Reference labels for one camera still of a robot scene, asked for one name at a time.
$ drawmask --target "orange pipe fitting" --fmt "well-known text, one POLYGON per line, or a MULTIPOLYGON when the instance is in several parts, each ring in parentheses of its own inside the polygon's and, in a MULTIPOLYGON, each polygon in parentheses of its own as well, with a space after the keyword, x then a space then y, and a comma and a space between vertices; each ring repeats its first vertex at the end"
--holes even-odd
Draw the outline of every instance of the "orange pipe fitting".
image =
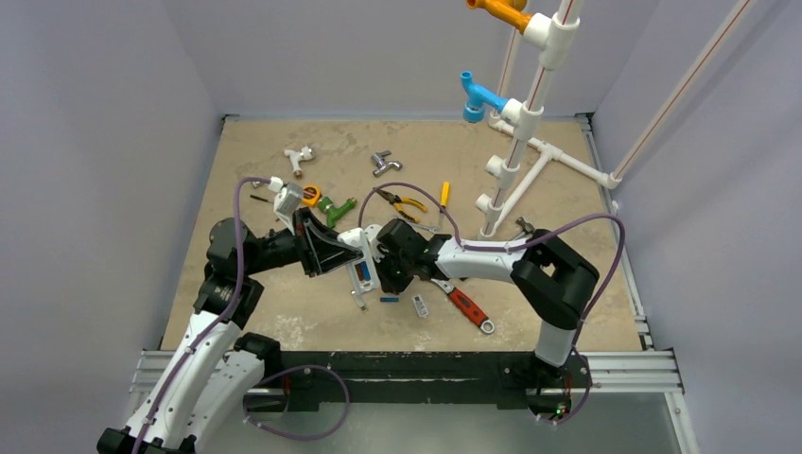
POLYGON ((514 26, 518 33, 523 34, 532 18, 531 14, 524 14, 521 10, 526 7, 526 0, 465 0, 470 9, 482 8, 490 15, 514 26))

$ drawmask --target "red wrench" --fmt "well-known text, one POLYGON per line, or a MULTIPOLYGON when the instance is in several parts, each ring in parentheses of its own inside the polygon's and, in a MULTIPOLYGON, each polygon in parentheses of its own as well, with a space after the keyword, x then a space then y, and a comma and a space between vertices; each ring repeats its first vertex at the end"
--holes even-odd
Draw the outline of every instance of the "red wrench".
POLYGON ((431 282, 445 292, 445 296, 454 303, 465 317, 475 324, 482 333, 493 334, 496 331, 496 326, 490 321, 484 312, 468 298, 461 290, 451 285, 448 281, 441 281, 440 279, 432 279, 431 282))

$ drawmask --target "sandy floor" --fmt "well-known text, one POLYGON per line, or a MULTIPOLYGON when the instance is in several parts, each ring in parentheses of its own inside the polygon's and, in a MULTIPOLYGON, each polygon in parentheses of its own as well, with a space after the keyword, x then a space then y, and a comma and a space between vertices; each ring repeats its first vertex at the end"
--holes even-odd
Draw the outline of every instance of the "sandy floor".
MULTIPOLYGON (((572 156, 589 162, 579 125, 572 122, 545 123, 538 137, 550 141, 572 156)), ((314 183, 336 204, 349 197, 362 203, 377 183, 416 183, 435 194, 443 181, 451 183, 449 212, 468 238, 475 238, 483 214, 474 207, 481 192, 490 193, 495 180, 483 168, 493 154, 506 156, 510 138, 487 126, 464 122, 279 122, 230 121, 218 147, 181 283, 173 304, 163 348, 179 343, 192 313, 202 281, 207 236, 212 225, 232 215, 231 198, 236 182, 245 176, 278 176, 295 181, 284 148, 310 145, 317 151, 314 161, 302 163, 301 185, 314 183), (404 169, 375 178, 370 155, 384 149, 401 161, 404 169)), ((525 173, 537 158, 531 149, 522 163, 525 173)), ((409 190, 399 194, 415 197, 409 190)), ((242 216, 258 236, 268 229, 280 230, 272 206, 247 197, 249 193, 272 199, 271 192, 246 187, 241 199, 242 216)), ((560 164, 548 164, 529 192, 499 228, 498 239, 519 229, 513 219, 526 216, 536 226, 553 229, 575 218, 603 211, 596 185, 560 164)), ((337 225, 338 231, 356 227, 357 209, 337 225)), ((374 198, 366 211, 367 223, 383 224, 394 216, 391 206, 374 198)), ((424 224, 436 224, 437 212, 429 207, 424 224)), ((615 252, 610 226, 604 221, 585 224, 562 238, 606 273, 615 252)), ((286 350, 527 350, 534 347, 540 319, 517 288, 509 284, 471 279, 457 283, 496 324, 496 332, 484 335, 430 283, 413 282, 399 303, 379 303, 378 292, 366 295, 370 308, 361 312, 349 293, 344 270, 307 278, 296 264, 257 274, 265 286, 259 307, 246 327, 278 339, 286 350), (421 294, 430 315, 417 316, 410 297, 421 294)), ((640 350, 636 326, 624 281, 617 272, 610 288, 591 314, 579 341, 581 350, 640 350)))

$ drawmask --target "pliers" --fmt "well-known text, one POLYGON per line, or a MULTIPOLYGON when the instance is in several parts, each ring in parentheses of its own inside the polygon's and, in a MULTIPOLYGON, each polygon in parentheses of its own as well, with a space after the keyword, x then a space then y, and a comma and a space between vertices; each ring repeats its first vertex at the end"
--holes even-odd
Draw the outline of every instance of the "pliers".
POLYGON ((420 218, 416 218, 415 216, 412 216, 409 213, 405 212, 404 207, 401 205, 402 204, 412 205, 417 209, 423 211, 424 213, 428 211, 426 206, 423 205, 421 202, 415 199, 411 199, 409 197, 398 197, 395 194, 387 192, 382 189, 377 189, 376 194, 381 196, 381 198, 384 199, 385 201, 388 201, 390 205, 392 205, 395 208, 395 211, 397 211, 398 214, 401 215, 401 218, 404 218, 416 224, 419 224, 421 222, 420 218))

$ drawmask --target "white pipe stand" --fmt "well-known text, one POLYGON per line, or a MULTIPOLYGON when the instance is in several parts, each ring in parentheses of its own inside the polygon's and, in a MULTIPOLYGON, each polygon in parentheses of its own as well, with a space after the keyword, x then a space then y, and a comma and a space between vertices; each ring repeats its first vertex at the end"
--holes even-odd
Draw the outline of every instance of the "white pipe stand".
POLYGON ((563 163, 610 189, 619 183, 619 181, 611 179, 609 174, 599 172, 596 168, 564 153, 554 145, 534 137, 554 71, 565 60, 579 26, 579 11, 582 5, 582 0, 563 0, 560 8, 551 18, 540 13, 534 14, 522 37, 519 37, 515 30, 513 31, 498 85, 498 94, 504 97, 507 92, 521 38, 542 50, 538 58, 540 64, 535 73, 537 76, 532 82, 526 103, 528 105, 510 99, 504 112, 500 114, 491 112, 488 118, 491 128, 510 134, 514 140, 506 160, 502 162, 498 156, 493 156, 485 167, 488 173, 498 179, 498 186, 492 198, 487 194, 482 194, 477 199, 476 206, 485 214, 485 223, 479 230, 479 238, 490 238, 496 234, 500 223, 507 218, 515 204, 550 161, 563 163), (505 199, 507 191, 520 169, 523 148, 526 148, 527 145, 537 149, 540 152, 540 158, 518 187, 505 199))

